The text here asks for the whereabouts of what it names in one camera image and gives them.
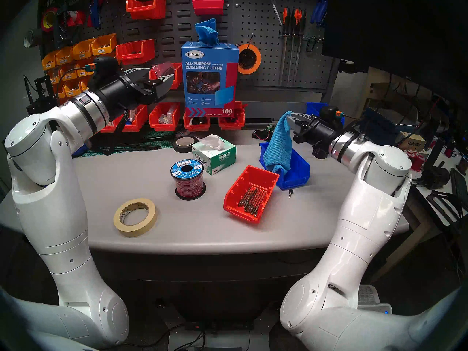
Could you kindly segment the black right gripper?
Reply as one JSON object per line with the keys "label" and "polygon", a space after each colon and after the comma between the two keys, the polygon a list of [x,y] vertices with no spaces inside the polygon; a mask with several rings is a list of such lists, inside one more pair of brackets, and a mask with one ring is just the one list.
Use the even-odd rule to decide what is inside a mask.
{"label": "black right gripper", "polygon": [[330,144],[344,129],[341,120],[327,121],[304,113],[291,112],[286,116],[286,121],[290,127],[294,127],[293,141],[310,144],[313,156],[321,160],[328,157]]}

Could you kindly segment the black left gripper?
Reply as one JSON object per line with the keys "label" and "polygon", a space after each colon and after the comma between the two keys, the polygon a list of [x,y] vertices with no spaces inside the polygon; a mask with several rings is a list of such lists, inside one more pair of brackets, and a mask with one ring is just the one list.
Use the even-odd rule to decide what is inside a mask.
{"label": "black left gripper", "polygon": [[123,115],[124,110],[134,110],[139,105],[159,103],[170,91],[174,75],[149,80],[150,67],[135,67],[124,70],[124,75],[115,76],[108,83],[95,86],[95,94],[106,108],[109,119]]}

